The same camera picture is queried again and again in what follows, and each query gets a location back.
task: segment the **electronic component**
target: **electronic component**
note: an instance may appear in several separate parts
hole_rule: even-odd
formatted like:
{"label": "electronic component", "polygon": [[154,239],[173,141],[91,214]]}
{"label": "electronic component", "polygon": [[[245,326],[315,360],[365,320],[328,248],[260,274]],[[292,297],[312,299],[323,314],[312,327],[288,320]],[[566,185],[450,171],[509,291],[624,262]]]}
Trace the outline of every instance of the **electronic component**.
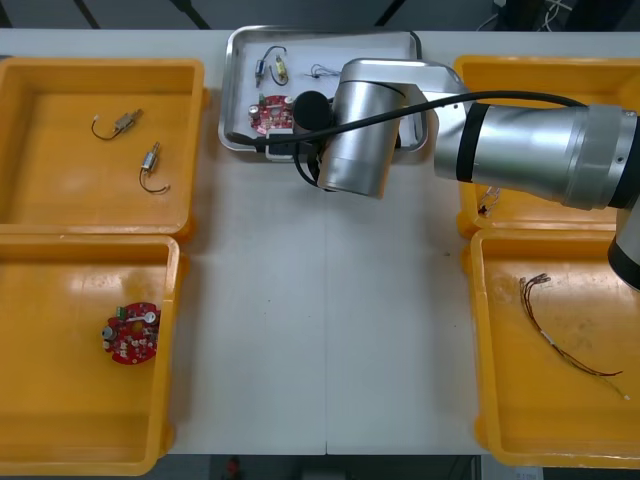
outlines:
{"label": "electronic component", "polygon": [[163,193],[167,193],[169,191],[169,188],[171,187],[169,184],[166,184],[162,188],[150,189],[150,188],[147,188],[147,186],[145,185],[144,180],[147,177],[151,176],[151,173],[153,172],[153,170],[156,167],[156,164],[158,163],[159,148],[160,148],[160,143],[156,142],[153,145],[153,148],[151,149],[151,151],[147,152],[147,154],[144,156],[144,160],[142,161],[142,165],[140,166],[140,174],[138,175],[138,182],[140,183],[140,186],[143,188],[143,190],[148,193],[153,193],[154,195],[162,195]]}
{"label": "electronic component", "polygon": [[264,71],[267,68],[266,64],[267,64],[267,62],[264,61],[263,59],[260,59],[260,60],[256,61],[256,72],[255,72],[256,88],[260,88],[260,83],[262,82],[262,79],[264,78]]}
{"label": "electronic component", "polygon": [[[264,53],[261,59],[256,61],[256,70],[254,72],[254,75],[256,78],[256,88],[260,88],[260,84],[264,79],[264,73],[267,68],[267,57],[276,48],[281,48],[285,53],[287,53],[286,48],[281,47],[280,45],[273,45],[267,49],[267,51]],[[276,57],[276,69],[278,68],[278,58],[280,58],[279,55]]]}
{"label": "electronic component", "polygon": [[478,213],[480,215],[484,215],[488,217],[491,215],[491,210],[496,206],[498,200],[500,199],[500,189],[497,187],[489,187],[487,191],[484,192],[484,195],[480,199],[480,208],[478,208]]}
{"label": "electronic component", "polygon": [[333,68],[325,67],[324,65],[320,65],[319,63],[314,63],[311,66],[311,72],[305,73],[307,77],[311,78],[321,78],[321,77],[339,77],[340,70],[334,70]]}
{"label": "electronic component", "polygon": [[117,307],[102,329],[102,347],[122,365],[139,365],[156,355],[161,311],[153,303]]}
{"label": "electronic component", "polygon": [[284,60],[280,55],[276,55],[276,73],[278,74],[278,79],[276,79],[273,74],[273,68],[269,65],[269,72],[271,73],[271,78],[276,85],[280,85],[284,87],[287,83],[289,83],[289,74],[287,73],[287,67],[284,64]]}
{"label": "electronic component", "polygon": [[285,95],[260,96],[257,105],[249,107],[249,122],[251,128],[261,135],[266,135],[272,128],[293,128],[293,114],[291,112],[294,103],[293,97]]}
{"label": "electronic component", "polygon": [[140,118],[141,115],[142,115],[141,109],[137,109],[131,113],[125,113],[124,115],[122,115],[119,119],[117,119],[114,122],[113,131],[110,137],[103,137],[102,135],[99,135],[98,133],[96,133],[95,125],[96,125],[96,122],[100,119],[100,116],[96,115],[95,117],[93,117],[93,122],[91,123],[91,133],[93,133],[94,137],[97,137],[100,140],[105,140],[105,141],[113,140],[121,133],[129,130],[129,128],[131,128],[136,123],[136,120]]}
{"label": "electronic component", "polygon": [[254,120],[260,118],[260,107],[258,107],[258,105],[251,105],[249,107],[249,116]]}
{"label": "electronic component", "polygon": [[542,329],[542,327],[540,326],[540,324],[538,323],[538,321],[536,320],[533,314],[533,307],[531,306],[531,290],[536,285],[540,285],[542,283],[547,283],[550,281],[551,281],[551,277],[549,277],[546,273],[541,273],[540,275],[537,275],[529,279],[528,281],[524,277],[520,279],[520,300],[522,301],[522,306],[524,307],[525,312],[527,313],[527,317],[529,318],[531,325],[536,329],[536,331],[541,336],[545,338],[547,343],[551,345],[551,348],[553,348],[555,352],[558,355],[560,355],[560,357],[565,362],[567,362],[572,367],[580,370],[581,372],[586,373],[587,375],[592,375],[594,377],[600,378],[607,385],[613,388],[622,398],[624,398],[625,400],[630,400],[628,395],[625,395],[624,393],[622,393],[622,391],[611,380],[609,380],[609,378],[607,378],[607,377],[615,377],[616,375],[620,375],[622,373],[622,370],[618,372],[606,373],[606,372],[600,372],[598,370],[594,370],[591,367],[587,367],[584,363],[582,363],[580,360],[578,360],[577,358],[569,354],[566,350],[564,350],[556,342],[554,342],[551,336]]}
{"label": "electronic component", "polygon": [[153,145],[153,148],[150,152],[144,156],[144,160],[142,161],[142,166],[140,167],[147,173],[151,173],[156,166],[156,160],[158,159],[158,149],[160,148],[160,143],[156,142]]}
{"label": "electronic component", "polygon": [[[270,128],[267,131],[267,138],[273,138],[278,135],[291,135],[291,128]],[[290,162],[293,159],[294,144],[270,145],[264,154],[272,162]]]}

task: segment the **white table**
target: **white table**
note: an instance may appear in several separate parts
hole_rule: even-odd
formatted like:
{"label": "white table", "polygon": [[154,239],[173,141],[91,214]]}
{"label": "white table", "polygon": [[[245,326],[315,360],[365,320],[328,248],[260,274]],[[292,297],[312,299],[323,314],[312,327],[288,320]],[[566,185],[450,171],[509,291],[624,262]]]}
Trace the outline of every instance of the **white table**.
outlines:
{"label": "white table", "polygon": [[[220,146],[228,31],[2,30],[0,53],[195,57],[205,112],[174,357],[175,453],[474,454],[458,189],[429,159],[383,201]],[[637,56],[640,34],[421,32],[424,56]]]}

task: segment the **yellow tray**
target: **yellow tray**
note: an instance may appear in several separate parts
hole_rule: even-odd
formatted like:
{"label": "yellow tray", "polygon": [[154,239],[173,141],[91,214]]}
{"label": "yellow tray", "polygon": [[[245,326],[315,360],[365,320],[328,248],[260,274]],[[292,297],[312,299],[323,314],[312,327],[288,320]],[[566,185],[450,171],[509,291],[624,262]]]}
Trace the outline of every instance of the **yellow tray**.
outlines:
{"label": "yellow tray", "polygon": [[[477,440],[508,465],[640,467],[640,294],[611,271],[609,232],[476,233],[464,258],[476,323]],[[540,273],[536,319],[631,397],[565,363],[529,323],[519,279]]]}
{"label": "yellow tray", "polygon": [[[640,111],[640,60],[462,56],[455,70],[471,91],[529,90],[553,93],[584,103],[621,105]],[[491,101],[536,106],[540,102]],[[480,228],[615,230],[615,210],[577,210],[532,195],[502,189],[489,216],[478,214],[487,186],[460,183],[458,229],[471,237]]]}
{"label": "yellow tray", "polygon": [[[165,236],[0,236],[0,475],[141,475],[166,453],[179,259]],[[101,330],[142,300],[156,357],[117,364]]]}
{"label": "yellow tray", "polygon": [[[10,58],[0,62],[0,234],[189,236],[203,102],[197,60]],[[144,114],[111,141],[125,112]],[[140,165],[160,142],[149,187]]]}

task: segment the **black cable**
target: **black cable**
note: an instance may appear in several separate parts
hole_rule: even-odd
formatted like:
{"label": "black cable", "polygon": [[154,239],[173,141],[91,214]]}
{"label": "black cable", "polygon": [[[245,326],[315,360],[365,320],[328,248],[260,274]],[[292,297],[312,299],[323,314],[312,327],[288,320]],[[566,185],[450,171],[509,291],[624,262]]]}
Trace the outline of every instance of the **black cable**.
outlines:
{"label": "black cable", "polygon": [[73,3],[76,4],[76,7],[78,8],[78,10],[80,10],[80,13],[84,17],[84,19],[87,21],[89,26],[94,30],[100,30],[100,25],[98,25],[98,22],[96,21],[95,17],[91,14],[91,11],[85,5],[84,0],[73,0]]}
{"label": "black cable", "polygon": [[391,20],[391,17],[393,17],[396,12],[400,10],[400,7],[404,5],[405,1],[406,0],[393,0],[374,25],[376,27],[384,27],[387,22]]}
{"label": "black cable", "polygon": [[456,465],[458,465],[458,460],[460,460],[460,455],[456,455],[456,458],[453,459],[453,465],[451,465],[451,468],[449,469],[449,473],[447,473],[447,480],[451,480],[451,475],[453,474],[453,471],[456,469]]}
{"label": "black cable", "polygon": [[105,142],[108,142],[109,140],[113,140],[114,138],[116,138],[118,135],[122,133],[122,130],[114,130],[113,135],[111,135],[110,137],[103,137],[102,135],[96,133],[94,129],[96,122],[97,120],[94,120],[93,122],[91,122],[91,133],[93,133],[94,137],[99,138],[100,140],[104,140]]}
{"label": "black cable", "polygon": [[193,24],[198,27],[200,30],[211,30],[211,27],[206,22],[204,18],[198,13],[198,11],[189,6],[189,8],[184,10],[184,13],[189,17],[189,20],[193,22]]}
{"label": "black cable", "polygon": [[211,27],[205,19],[202,18],[195,8],[193,8],[191,0],[170,0],[170,2],[173,3],[178,10],[189,17],[189,20],[191,20],[200,30],[211,30]]}
{"label": "black cable", "polygon": [[271,79],[276,82],[276,85],[280,85],[281,87],[284,87],[287,83],[289,83],[289,77],[287,77],[287,79],[284,82],[279,82],[276,79],[276,76],[273,74],[273,68],[271,67],[271,65],[269,65],[269,72],[271,73]]}
{"label": "black cable", "polygon": [[144,184],[144,182],[142,181],[142,175],[145,173],[144,169],[140,169],[140,175],[138,175],[138,182],[140,183],[140,186],[144,189],[145,192],[149,192],[152,193],[154,195],[160,195],[162,193],[165,193],[169,190],[169,185],[165,185],[162,188],[158,188],[156,190],[151,189],[151,188],[147,188],[146,185]]}
{"label": "black cable", "polygon": [[462,470],[462,473],[460,474],[460,477],[458,477],[460,480],[465,478],[464,476],[467,473],[467,471],[469,471],[469,467],[473,463],[473,459],[474,458],[475,458],[475,455],[471,455],[471,458],[469,458],[469,461],[467,462],[467,465],[464,467],[464,470]]}
{"label": "black cable", "polygon": [[266,146],[266,145],[282,145],[284,143],[292,142],[315,142],[323,140],[325,138],[338,135],[340,133],[349,132],[358,128],[364,128],[371,125],[375,125],[396,118],[404,117],[406,115],[413,115],[414,113],[425,112],[427,110],[433,110],[434,108],[440,108],[447,105],[453,105],[456,103],[472,102],[476,100],[487,99],[514,99],[514,100],[535,100],[547,103],[555,103],[557,105],[563,105],[565,107],[586,107],[585,104],[578,102],[567,97],[561,97],[559,95],[551,95],[548,93],[537,92],[520,92],[514,90],[495,90],[486,92],[471,92],[462,93],[460,95],[452,95],[450,97],[441,98],[438,100],[427,101],[412,105],[410,107],[399,108],[398,110],[392,110],[390,112],[381,113],[379,115],[373,115],[372,117],[363,118],[362,120],[356,120],[355,122],[344,123],[324,130],[318,130],[316,132],[303,133],[301,135],[281,135],[277,138],[251,138],[247,135],[243,135],[237,132],[230,132],[226,134],[229,141],[237,143],[239,145],[248,145],[252,147]]}
{"label": "black cable", "polygon": [[318,182],[316,182],[313,178],[307,175],[307,173],[302,169],[302,165],[300,165],[299,155],[300,155],[300,144],[296,143],[295,146],[293,147],[293,163],[296,166],[296,170],[298,170],[298,173],[300,174],[300,176],[305,182],[307,182],[312,187],[317,187]]}
{"label": "black cable", "polygon": [[13,24],[11,20],[9,20],[9,15],[7,15],[7,11],[4,9],[2,2],[0,2],[0,28],[13,28]]}

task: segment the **stainless steel tray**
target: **stainless steel tray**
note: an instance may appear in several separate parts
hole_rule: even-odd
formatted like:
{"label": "stainless steel tray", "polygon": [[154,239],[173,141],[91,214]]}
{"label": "stainless steel tray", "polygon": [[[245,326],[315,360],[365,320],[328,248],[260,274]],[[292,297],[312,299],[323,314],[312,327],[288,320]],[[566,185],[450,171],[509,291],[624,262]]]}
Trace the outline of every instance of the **stainless steel tray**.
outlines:
{"label": "stainless steel tray", "polygon": [[[289,72],[289,83],[277,86],[268,77],[260,88],[255,85],[255,65],[272,45],[287,48],[284,60]],[[315,63],[341,70],[354,58],[395,58],[416,60],[422,58],[422,45],[413,32],[386,30],[318,31],[287,27],[243,27],[231,34],[227,42],[222,105],[218,136],[227,148],[237,151],[255,151],[253,147],[229,141],[226,134],[239,132],[251,137],[258,133],[249,125],[248,109],[257,103],[258,95],[297,96],[306,90],[318,90],[332,97],[338,87],[338,77],[313,79],[305,74]],[[413,151],[426,142],[426,114],[415,114],[400,122],[400,150]]]}

